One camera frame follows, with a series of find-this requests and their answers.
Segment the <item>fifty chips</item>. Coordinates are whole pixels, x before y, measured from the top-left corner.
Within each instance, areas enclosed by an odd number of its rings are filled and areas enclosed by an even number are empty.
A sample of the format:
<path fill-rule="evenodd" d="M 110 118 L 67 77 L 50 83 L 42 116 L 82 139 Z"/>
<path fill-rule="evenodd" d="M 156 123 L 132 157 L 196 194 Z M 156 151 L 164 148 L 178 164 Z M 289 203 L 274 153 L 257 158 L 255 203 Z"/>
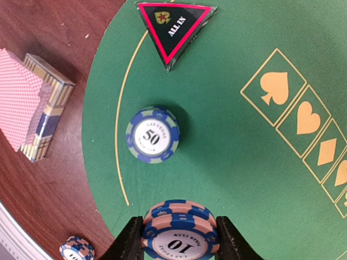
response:
<path fill-rule="evenodd" d="M 149 106 L 128 123 L 126 143 L 133 156 L 148 164 L 159 164 L 173 156 L 180 141 L 177 118 L 168 109 Z"/>

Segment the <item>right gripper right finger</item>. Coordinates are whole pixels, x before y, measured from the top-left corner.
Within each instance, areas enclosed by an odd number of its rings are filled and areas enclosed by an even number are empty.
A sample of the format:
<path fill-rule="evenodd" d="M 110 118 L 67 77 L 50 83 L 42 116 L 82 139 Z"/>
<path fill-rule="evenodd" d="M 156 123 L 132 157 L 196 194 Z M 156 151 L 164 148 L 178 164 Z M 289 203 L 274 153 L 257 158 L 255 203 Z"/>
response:
<path fill-rule="evenodd" d="M 220 248 L 215 254 L 219 260 L 263 260 L 248 244 L 242 234 L 226 216 L 216 218 Z"/>

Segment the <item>ten chips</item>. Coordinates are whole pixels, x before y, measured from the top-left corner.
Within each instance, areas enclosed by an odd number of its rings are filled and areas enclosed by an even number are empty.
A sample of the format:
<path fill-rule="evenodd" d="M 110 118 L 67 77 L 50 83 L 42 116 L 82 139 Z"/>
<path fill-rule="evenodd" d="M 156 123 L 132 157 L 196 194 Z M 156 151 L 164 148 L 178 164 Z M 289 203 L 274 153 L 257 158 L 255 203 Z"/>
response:
<path fill-rule="evenodd" d="M 214 215 L 193 201 L 156 204 L 143 224 L 142 247 L 153 259 L 211 259 L 220 248 Z"/>

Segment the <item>blue peach ten chip stack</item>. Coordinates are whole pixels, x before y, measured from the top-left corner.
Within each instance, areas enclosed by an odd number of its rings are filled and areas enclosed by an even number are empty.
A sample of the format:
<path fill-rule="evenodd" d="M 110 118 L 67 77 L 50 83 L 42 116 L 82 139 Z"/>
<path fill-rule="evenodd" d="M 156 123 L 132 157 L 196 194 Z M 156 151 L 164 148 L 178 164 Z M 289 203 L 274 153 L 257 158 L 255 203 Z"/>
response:
<path fill-rule="evenodd" d="M 63 259 L 94 260 L 93 245 L 80 236 L 70 236 L 59 248 Z"/>

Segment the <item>triangular all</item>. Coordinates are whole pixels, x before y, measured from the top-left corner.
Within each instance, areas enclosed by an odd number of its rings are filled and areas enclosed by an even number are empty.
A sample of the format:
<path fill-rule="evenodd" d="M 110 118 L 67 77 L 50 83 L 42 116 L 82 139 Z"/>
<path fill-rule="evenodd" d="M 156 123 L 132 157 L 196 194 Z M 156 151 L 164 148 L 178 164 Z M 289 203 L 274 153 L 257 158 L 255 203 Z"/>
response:
<path fill-rule="evenodd" d="M 217 10 L 216 6 L 176 2 L 137 2 L 136 7 L 167 71 Z"/>

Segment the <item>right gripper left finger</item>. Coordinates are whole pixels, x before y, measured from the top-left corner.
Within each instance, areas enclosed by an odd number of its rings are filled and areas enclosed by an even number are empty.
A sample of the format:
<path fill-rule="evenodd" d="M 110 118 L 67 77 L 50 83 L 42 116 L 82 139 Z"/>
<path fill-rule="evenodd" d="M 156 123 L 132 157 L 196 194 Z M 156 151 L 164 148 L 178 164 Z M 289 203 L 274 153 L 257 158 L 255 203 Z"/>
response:
<path fill-rule="evenodd" d="M 132 217 L 99 260 L 143 260 L 142 216 Z"/>

